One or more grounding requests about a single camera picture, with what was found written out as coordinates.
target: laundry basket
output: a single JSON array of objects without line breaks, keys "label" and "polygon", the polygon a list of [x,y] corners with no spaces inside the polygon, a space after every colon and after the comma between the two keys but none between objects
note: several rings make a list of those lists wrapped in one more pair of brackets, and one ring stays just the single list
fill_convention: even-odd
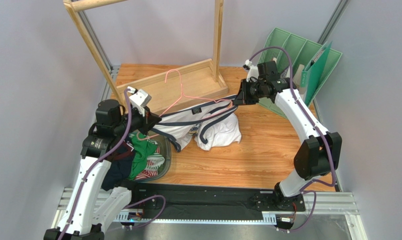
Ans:
[{"label": "laundry basket", "polygon": [[[149,136],[153,136],[156,133],[150,131],[148,133]],[[155,140],[158,143],[159,146],[159,154],[161,154],[165,161],[164,163],[159,167],[158,169],[158,175],[153,176],[153,177],[149,177],[149,178],[143,178],[143,179],[139,179],[139,180],[135,180],[135,182],[138,183],[146,183],[146,182],[150,182],[156,179],[159,179],[161,177],[163,177],[168,170],[170,169],[171,166],[171,145],[170,142],[168,141],[168,138],[162,135],[158,135],[155,136],[153,138],[151,138],[152,140]]]}]

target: wooden floor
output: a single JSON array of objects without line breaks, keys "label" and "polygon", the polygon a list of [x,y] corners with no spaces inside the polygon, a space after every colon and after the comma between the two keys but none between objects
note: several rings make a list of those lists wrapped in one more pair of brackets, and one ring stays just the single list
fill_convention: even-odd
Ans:
[{"label": "wooden floor", "polygon": [[[116,84],[119,86],[177,67],[123,64]],[[247,75],[242,67],[221,67],[220,73],[229,86],[229,93],[224,96],[237,94],[241,79]],[[172,147],[171,168],[156,183],[271,189],[285,179],[294,169],[293,158],[300,147],[290,122],[259,105],[239,106],[235,114],[242,133],[240,144],[204,151],[193,140],[179,153]],[[321,179],[331,182],[330,174]],[[308,189],[334,191],[319,183]]]}]

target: wooden post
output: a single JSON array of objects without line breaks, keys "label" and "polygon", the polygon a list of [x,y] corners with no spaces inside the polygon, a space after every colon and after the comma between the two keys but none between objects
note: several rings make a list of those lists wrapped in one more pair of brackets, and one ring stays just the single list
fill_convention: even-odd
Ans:
[{"label": "wooden post", "polygon": [[221,27],[223,23],[223,0],[215,0],[214,13],[214,52],[213,52],[213,77],[214,81],[219,79]]},{"label": "wooden post", "polygon": [[123,1],[127,0],[80,0],[72,2],[72,6],[75,12],[79,12]]},{"label": "wooden post", "polygon": [[125,100],[121,98],[121,94],[118,93],[118,90],[113,83],[113,79],[109,74],[109,70],[107,69],[106,65],[104,64],[102,57],[100,56],[99,51],[96,48],[93,40],[91,39],[90,35],[88,34],[87,29],[84,26],[80,16],[78,15],[77,11],[74,9],[74,6],[79,6],[78,9],[80,11],[85,9],[91,9],[100,7],[107,4],[112,4],[116,2],[121,2],[123,0],[82,0],[71,2],[70,0],[63,0],[63,4],[65,5],[66,10],[69,13],[69,16],[72,18],[75,26],[77,27],[79,33],[81,34],[82,39],[84,39],[85,44],[87,45],[88,49],[93,55],[94,60],[96,61],[97,65],[100,68],[103,76],[105,77],[106,81],[108,82],[110,88],[112,89],[113,94],[115,95],[116,99],[119,101],[121,105],[125,105]]}]

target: green folder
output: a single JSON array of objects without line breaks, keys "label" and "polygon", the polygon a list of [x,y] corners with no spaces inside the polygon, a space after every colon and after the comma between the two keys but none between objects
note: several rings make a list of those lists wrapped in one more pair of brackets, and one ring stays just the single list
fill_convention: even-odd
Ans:
[{"label": "green folder", "polygon": [[319,51],[313,56],[309,63],[304,67],[301,73],[301,88],[307,88],[305,93],[304,102],[309,103],[319,85],[322,73],[328,59],[329,50],[331,49],[332,42],[325,43]]},{"label": "green folder", "polygon": [[[270,46],[282,47],[289,53],[291,60],[292,60],[292,67],[294,68],[293,74],[295,74],[297,72],[298,68],[301,65],[302,65],[302,70],[304,70],[304,68],[306,66],[308,66],[309,63],[311,63],[311,60],[314,59],[314,56],[317,55],[317,53],[319,52],[319,50],[322,47],[321,44],[318,44],[314,41],[305,39],[304,37],[295,35],[293,33],[290,33],[288,31],[285,31],[278,27],[273,29],[273,31],[267,37],[266,43],[264,44],[265,48],[270,47]],[[327,81],[330,74],[332,73],[335,66],[337,65],[338,61],[340,60],[341,56],[342,56],[341,52],[336,51],[334,49],[329,50],[328,59],[326,60],[325,68],[323,69],[323,73],[319,79],[319,84],[317,85],[316,89],[313,88],[313,91],[314,91],[313,96],[309,97],[309,99],[304,101],[307,106],[309,106],[312,103],[313,99],[318,94],[321,87]],[[285,68],[288,67],[288,60],[287,60],[286,56],[277,49],[268,49],[268,50],[262,52],[258,62],[259,63],[268,62],[272,58],[277,58],[278,71],[280,73],[282,71],[284,71]],[[301,95],[301,93],[304,93],[304,96],[306,96],[307,89],[299,88],[299,91],[300,91],[300,95]],[[276,104],[272,103],[272,101],[269,98],[266,98],[266,97],[261,98],[260,102],[258,104],[261,105],[262,107],[267,108],[270,111],[286,118],[286,116],[282,112],[282,110],[280,108],[278,108],[276,106]]]}]

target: wooden tray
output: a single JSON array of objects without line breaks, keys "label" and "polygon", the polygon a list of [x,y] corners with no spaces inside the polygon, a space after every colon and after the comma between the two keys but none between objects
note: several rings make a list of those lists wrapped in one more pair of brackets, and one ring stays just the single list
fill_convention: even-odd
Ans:
[{"label": "wooden tray", "polygon": [[[129,65],[122,64],[119,69],[116,79],[119,83],[127,82],[134,73],[133,70],[131,72],[126,71],[126,66]],[[218,81],[215,81],[213,77],[212,59],[182,66],[177,68],[177,70],[182,74],[184,93],[188,96],[213,99],[229,91],[221,74],[218,75]],[[165,74],[166,73],[163,72],[120,85],[117,87],[118,92],[121,93],[121,97],[124,98],[123,92],[128,86],[145,90],[152,96],[148,107],[153,113],[160,115],[180,97],[180,79],[178,73],[175,71],[170,72],[167,83],[164,83]],[[168,113],[182,110],[202,102],[207,102],[207,100],[183,97]]]}]

